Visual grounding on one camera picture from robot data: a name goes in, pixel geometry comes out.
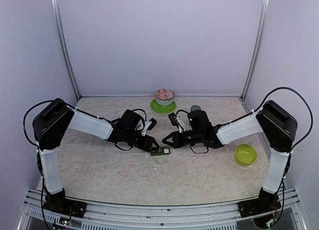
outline patterned bowl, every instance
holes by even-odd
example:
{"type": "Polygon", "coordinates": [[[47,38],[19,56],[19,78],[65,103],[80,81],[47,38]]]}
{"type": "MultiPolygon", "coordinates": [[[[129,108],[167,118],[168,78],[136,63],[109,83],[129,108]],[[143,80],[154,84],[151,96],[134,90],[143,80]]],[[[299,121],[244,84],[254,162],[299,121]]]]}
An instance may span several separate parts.
{"type": "Polygon", "coordinates": [[[159,89],[155,92],[155,100],[161,106],[169,106],[174,102],[175,92],[171,89],[159,89]]]}

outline table surface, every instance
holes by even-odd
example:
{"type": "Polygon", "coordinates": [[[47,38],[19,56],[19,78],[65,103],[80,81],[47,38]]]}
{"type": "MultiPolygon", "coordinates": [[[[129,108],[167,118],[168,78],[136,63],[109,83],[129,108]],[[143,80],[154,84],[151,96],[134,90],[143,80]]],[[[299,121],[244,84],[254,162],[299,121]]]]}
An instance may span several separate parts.
{"type": "MultiPolygon", "coordinates": [[[[148,135],[161,140],[177,128],[167,114],[151,110],[152,97],[82,98],[78,108],[107,119],[126,109],[145,109],[158,123],[148,135]]],[[[212,123],[225,123],[245,114],[238,98],[176,97],[176,110],[201,106],[212,123]]],[[[185,123],[186,114],[181,113],[185,123]]],[[[194,151],[206,149],[196,145],[194,151]]],[[[257,196],[269,161],[257,135],[235,141],[207,154],[194,154],[188,146],[170,155],[150,156],[137,148],[121,151],[113,143],[68,130],[59,151],[59,167],[66,195],[86,200],[133,205],[190,205],[257,196]],[[247,143],[258,160],[243,167],[235,161],[235,148],[247,143]]]]}

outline white wall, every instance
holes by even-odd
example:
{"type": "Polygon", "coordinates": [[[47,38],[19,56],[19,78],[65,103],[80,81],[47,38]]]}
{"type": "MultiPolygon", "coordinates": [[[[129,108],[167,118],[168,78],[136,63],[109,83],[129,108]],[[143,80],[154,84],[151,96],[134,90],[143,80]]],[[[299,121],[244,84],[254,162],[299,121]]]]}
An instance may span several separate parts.
{"type": "Polygon", "coordinates": [[[59,0],[83,96],[240,96],[262,0],[59,0]]]}
{"type": "MultiPolygon", "coordinates": [[[[319,0],[270,0],[256,73],[249,91],[250,108],[278,86],[300,92],[314,113],[314,128],[292,155],[287,175],[295,187],[312,230],[319,224],[319,0]]],[[[308,130],[310,116],[294,94],[280,91],[271,98],[298,121],[296,140],[308,130]]]]}
{"type": "MultiPolygon", "coordinates": [[[[28,189],[39,180],[22,118],[35,103],[75,104],[50,0],[0,0],[0,228],[13,229],[28,189]]],[[[31,121],[27,122],[33,136],[31,121]]]]}

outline bowl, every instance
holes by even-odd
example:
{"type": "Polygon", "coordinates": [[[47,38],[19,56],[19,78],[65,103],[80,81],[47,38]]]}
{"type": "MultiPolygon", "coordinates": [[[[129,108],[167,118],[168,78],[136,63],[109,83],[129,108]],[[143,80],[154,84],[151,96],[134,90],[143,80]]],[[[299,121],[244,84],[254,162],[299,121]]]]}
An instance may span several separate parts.
{"type": "Polygon", "coordinates": [[[257,151],[248,144],[240,144],[235,150],[235,159],[242,166],[248,166],[257,161],[257,151]]]}
{"type": "Polygon", "coordinates": [[[155,100],[161,106],[169,106],[174,102],[175,92],[171,89],[159,89],[155,92],[155,100]]]}

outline yellow-green bowl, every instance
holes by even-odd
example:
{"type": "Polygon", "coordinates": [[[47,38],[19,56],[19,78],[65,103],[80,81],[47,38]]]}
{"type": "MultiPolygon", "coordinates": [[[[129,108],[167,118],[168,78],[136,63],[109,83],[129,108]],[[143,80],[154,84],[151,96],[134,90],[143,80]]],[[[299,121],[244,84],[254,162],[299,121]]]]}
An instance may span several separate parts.
{"type": "Polygon", "coordinates": [[[240,144],[235,150],[235,159],[242,166],[248,166],[257,161],[257,151],[248,144],[240,144]]]}

